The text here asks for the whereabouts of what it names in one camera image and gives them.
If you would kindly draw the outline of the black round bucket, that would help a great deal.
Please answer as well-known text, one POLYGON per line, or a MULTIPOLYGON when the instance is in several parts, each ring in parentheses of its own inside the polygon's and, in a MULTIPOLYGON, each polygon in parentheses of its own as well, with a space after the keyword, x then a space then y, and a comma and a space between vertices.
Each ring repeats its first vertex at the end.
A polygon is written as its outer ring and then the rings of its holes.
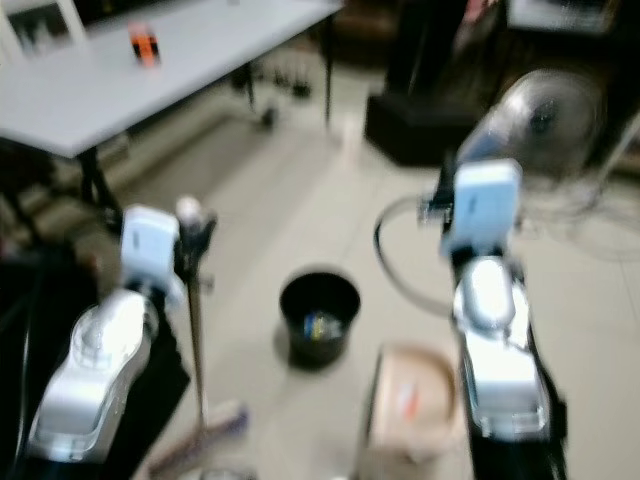
POLYGON ((346 273, 315 268, 293 275, 284 284, 278 305, 288 364, 296 369, 320 370, 335 364, 346 353, 364 301, 346 273), (301 328, 305 316, 314 311, 343 317, 346 334, 333 342, 308 342, 302 337, 301 328))

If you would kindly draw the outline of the black cabinet with plinth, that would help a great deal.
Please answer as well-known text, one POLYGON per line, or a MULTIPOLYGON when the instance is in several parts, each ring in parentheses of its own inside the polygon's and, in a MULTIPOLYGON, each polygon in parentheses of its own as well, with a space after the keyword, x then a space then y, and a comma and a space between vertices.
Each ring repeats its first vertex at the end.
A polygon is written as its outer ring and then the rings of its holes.
POLYGON ((470 0, 399 0, 384 90, 367 97, 364 136, 398 166, 439 166, 480 115, 443 81, 470 0))

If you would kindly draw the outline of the beige long-handled dustpan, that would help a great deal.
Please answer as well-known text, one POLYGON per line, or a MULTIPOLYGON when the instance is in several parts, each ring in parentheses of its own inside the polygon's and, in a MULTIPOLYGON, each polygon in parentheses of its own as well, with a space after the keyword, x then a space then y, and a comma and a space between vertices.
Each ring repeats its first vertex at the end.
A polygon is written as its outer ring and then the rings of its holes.
MULTIPOLYGON (((438 179, 453 179, 467 161, 508 159, 502 146, 502 137, 481 127, 445 157, 438 179)), ((399 201, 398 209, 424 220, 424 196, 399 201)), ((444 458, 475 440, 517 445, 547 434, 529 293, 509 238, 495 255, 440 252, 451 292, 447 300, 425 298, 424 306, 448 321, 452 351, 403 342, 381 349, 356 480, 448 480, 444 458)))

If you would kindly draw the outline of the blue yellow trash wrapper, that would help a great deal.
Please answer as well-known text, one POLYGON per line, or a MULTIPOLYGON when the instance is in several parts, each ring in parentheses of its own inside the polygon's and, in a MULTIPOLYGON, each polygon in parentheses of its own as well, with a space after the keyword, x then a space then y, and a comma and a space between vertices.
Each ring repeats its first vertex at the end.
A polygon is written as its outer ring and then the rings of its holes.
POLYGON ((346 334, 343 317, 324 311, 314 311, 303 317, 301 335, 308 342, 333 342, 346 334))

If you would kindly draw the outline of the broom with thin handle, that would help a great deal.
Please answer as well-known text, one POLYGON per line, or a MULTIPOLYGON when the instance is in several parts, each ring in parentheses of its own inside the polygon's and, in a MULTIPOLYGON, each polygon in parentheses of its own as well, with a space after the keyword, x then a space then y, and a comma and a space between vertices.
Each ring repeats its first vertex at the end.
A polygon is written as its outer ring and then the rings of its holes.
MULTIPOLYGON (((192 214, 209 215, 201 202, 192 196, 183 196, 175 202, 174 214, 178 216, 192 214)), ((198 284, 187 285, 186 300, 189 319, 189 348, 193 380, 195 380, 196 402, 198 404, 198 422, 191 433, 183 436, 148 466, 148 480, 204 480, 205 471, 198 471, 197 465, 210 456, 215 445, 227 442, 232 436, 241 433, 247 422, 247 411, 239 401, 219 404, 212 407, 207 398, 204 342, 204 311, 202 311, 202 291, 204 283, 198 274, 198 284)))

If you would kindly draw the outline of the orange black small box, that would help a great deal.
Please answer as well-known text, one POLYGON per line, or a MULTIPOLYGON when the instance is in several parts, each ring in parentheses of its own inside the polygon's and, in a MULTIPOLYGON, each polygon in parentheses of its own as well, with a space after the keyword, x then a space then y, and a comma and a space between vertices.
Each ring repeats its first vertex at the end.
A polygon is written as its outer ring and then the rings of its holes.
POLYGON ((160 63, 157 37, 148 24, 132 22, 128 24, 129 40, 137 63, 145 68, 155 68, 160 63))

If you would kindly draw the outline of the white folding table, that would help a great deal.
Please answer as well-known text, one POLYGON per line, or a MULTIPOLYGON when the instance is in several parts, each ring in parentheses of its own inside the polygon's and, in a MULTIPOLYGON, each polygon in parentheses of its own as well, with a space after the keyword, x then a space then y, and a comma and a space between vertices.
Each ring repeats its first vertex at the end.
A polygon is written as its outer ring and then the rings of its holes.
POLYGON ((5 67, 0 140, 81 165, 82 200, 122 210, 99 165, 102 143, 123 134, 306 29, 332 32, 343 0, 179 0, 100 24, 81 46, 5 67), (148 24, 160 63, 137 63, 128 24, 148 24))

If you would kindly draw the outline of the black wheeled chair base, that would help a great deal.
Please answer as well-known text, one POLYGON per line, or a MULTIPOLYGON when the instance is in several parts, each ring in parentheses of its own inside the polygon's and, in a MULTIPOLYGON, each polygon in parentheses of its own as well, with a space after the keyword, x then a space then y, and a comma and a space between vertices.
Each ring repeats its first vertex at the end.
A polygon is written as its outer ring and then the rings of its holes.
POLYGON ((246 97, 248 109, 261 128, 270 131, 287 108, 297 108, 314 97, 312 68, 303 58, 250 61, 230 74, 234 90, 246 97))

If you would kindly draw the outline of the round floor fan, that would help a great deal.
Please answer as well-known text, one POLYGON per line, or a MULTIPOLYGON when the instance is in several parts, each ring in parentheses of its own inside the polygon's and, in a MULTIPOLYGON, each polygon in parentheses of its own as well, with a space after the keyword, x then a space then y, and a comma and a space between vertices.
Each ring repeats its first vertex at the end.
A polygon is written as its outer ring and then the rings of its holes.
POLYGON ((571 70, 545 68, 513 82, 493 111, 507 134, 500 154, 524 169, 526 219, 600 219, 640 233, 640 201, 607 198, 614 180, 640 187, 640 109, 609 137, 602 88, 571 70))

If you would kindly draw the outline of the white framed chair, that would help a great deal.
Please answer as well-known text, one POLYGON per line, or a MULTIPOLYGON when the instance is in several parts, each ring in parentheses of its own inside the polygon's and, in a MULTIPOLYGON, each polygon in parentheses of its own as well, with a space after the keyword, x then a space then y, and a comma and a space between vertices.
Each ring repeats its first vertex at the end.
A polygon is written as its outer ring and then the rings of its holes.
POLYGON ((9 63, 45 58, 86 40, 74 0, 0 0, 0 42, 9 63))

